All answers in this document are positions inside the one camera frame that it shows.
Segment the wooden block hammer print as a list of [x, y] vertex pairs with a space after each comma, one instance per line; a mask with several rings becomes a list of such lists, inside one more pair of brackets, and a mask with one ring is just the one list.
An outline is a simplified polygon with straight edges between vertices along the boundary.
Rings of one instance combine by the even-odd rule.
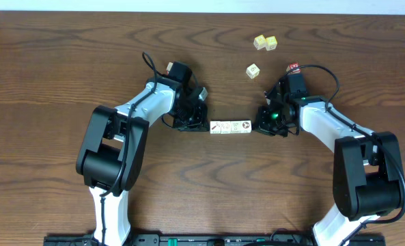
[[210, 133], [211, 134], [220, 134], [221, 133], [221, 122], [220, 121], [211, 121], [210, 122]]

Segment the wooden block soccer ball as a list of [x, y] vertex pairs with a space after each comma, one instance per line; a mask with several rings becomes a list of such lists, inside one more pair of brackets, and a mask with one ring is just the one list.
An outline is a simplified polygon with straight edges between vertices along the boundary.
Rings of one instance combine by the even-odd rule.
[[241, 122], [241, 133], [250, 133], [252, 131], [252, 123], [250, 120], [243, 120]]

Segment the wooden block number eight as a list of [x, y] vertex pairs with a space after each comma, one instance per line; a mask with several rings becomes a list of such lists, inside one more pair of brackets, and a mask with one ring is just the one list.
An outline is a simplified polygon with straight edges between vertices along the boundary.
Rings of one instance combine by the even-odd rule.
[[220, 121], [221, 125], [221, 134], [230, 134], [231, 133], [231, 122], [230, 121]]

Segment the wooden block hourglass print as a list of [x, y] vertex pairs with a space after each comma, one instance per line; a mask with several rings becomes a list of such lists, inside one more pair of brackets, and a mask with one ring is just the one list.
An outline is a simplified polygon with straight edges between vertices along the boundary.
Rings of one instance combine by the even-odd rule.
[[239, 121], [231, 121], [230, 122], [230, 133], [231, 134], [240, 134], [242, 132], [242, 122]]

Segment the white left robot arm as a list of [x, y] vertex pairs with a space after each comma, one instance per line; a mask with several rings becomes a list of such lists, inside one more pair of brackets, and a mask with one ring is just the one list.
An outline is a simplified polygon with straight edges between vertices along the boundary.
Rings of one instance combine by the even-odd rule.
[[169, 114], [176, 130], [207, 131], [207, 95], [204, 87], [159, 77], [148, 79], [123, 105], [94, 109], [76, 160], [94, 199], [92, 245], [123, 245], [130, 234], [128, 194], [140, 174], [151, 125]]

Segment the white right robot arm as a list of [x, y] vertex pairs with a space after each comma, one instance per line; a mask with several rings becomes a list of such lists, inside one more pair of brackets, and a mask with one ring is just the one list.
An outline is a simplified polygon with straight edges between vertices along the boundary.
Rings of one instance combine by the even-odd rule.
[[259, 107], [253, 130], [270, 136], [312, 134], [333, 153], [334, 205], [313, 226], [315, 245], [348, 245], [368, 224], [405, 213], [405, 178], [397, 137], [349, 120], [320, 96], [272, 99]]

